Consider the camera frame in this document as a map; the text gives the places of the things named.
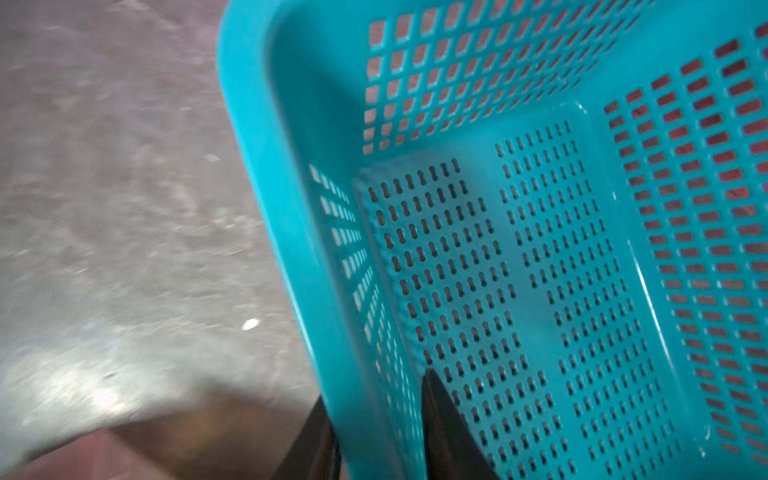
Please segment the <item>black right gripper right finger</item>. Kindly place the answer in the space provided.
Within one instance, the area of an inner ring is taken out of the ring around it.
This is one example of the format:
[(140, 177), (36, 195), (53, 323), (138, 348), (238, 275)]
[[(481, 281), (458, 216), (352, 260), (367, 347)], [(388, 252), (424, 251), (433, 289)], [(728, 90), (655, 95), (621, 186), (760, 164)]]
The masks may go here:
[(421, 400), (427, 478), (498, 480), (433, 369), (423, 377)]

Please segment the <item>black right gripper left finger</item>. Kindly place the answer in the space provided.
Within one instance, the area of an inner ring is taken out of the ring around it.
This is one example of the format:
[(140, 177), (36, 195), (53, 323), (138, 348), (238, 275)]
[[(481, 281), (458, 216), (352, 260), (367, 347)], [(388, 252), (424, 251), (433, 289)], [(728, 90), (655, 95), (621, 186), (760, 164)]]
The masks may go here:
[(312, 407), (272, 480), (339, 480), (342, 455), (323, 399)]

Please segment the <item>teal plastic perforated basket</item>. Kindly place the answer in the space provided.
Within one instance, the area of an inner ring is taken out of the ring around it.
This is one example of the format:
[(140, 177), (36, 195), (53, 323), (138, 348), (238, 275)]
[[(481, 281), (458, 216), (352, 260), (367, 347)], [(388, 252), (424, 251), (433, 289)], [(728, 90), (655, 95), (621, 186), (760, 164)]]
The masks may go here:
[(218, 71), (352, 479), (767, 475), (763, 1), (232, 1)]

